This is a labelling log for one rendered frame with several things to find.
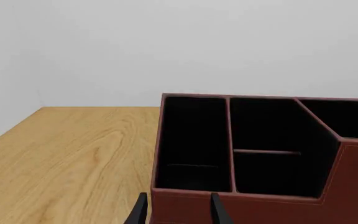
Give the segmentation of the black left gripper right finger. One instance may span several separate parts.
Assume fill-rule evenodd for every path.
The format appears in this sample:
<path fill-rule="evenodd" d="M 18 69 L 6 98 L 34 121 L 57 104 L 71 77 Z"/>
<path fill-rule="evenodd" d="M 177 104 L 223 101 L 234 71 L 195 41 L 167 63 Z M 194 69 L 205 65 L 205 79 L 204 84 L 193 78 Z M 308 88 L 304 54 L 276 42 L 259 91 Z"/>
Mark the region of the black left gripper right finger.
<path fill-rule="evenodd" d="M 211 218 L 213 224 L 234 224 L 217 193 L 211 194 Z"/>

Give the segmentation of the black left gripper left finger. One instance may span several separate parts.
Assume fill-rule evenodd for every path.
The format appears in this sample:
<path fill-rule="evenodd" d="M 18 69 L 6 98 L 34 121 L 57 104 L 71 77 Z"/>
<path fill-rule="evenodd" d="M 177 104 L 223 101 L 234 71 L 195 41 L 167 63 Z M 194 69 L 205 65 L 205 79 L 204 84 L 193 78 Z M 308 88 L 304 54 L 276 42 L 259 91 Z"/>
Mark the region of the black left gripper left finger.
<path fill-rule="evenodd" d="M 145 192 L 141 192 L 124 224 L 145 224 L 147 218 L 147 210 L 147 194 Z"/>

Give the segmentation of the red-brown desk caddy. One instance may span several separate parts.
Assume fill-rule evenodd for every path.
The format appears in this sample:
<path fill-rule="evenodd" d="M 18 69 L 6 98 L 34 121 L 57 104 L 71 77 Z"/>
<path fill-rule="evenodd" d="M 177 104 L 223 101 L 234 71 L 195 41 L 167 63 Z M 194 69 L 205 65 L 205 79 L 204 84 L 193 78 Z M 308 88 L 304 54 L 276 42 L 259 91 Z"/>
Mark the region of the red-brown desk caddy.
<path fill-rule="evenodd" d="M 152 224 L 358 224 L 358 98 L 162 95 Z"/>

